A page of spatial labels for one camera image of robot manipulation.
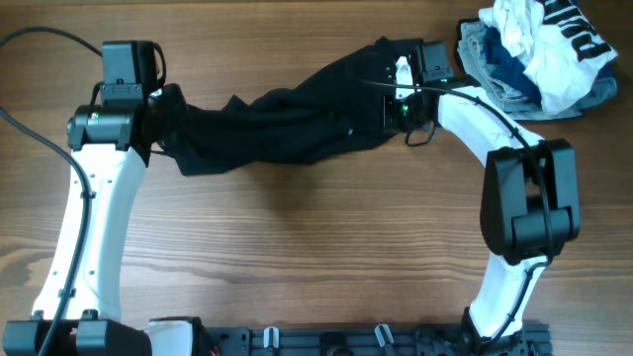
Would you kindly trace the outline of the black shorts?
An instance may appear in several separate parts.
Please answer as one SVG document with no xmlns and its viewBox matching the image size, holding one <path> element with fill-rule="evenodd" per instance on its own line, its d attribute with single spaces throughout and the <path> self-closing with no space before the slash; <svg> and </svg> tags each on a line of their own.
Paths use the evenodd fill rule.
<svg viewBox="0 0 633 356">
<path fill-rule="evenodd" d="M 314 164 L 376 148 L 396 134 L 382 125 L 383 100 L 395 93 L 396 61 L 422 43 L 380 38 L 293 89 L 274 89 L 250 104 L 231 96 L 220 110 L 187 104 L 165 88 L 161 99 L 172 119 L 158 144 L 184 176 L 253 162 Z"/>
</svg>

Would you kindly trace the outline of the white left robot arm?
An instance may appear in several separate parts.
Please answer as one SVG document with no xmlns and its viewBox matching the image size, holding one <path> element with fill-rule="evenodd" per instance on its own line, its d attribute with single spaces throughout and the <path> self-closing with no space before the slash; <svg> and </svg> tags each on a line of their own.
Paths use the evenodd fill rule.
<svg viewBox="0 0 633 356">
<path fill-rule="evenodd" d="M 7 323 L 8 355 L 195 355 L 206 334 L 196 317 L 136 328 L 121 321 L 120 277 L 128 224 L 152 145 L 188 115 L 168 84 L 145 98 L 77 109 L 68 123 L 71 166 L 61 231 L 27 320 Z"/>
</svg>

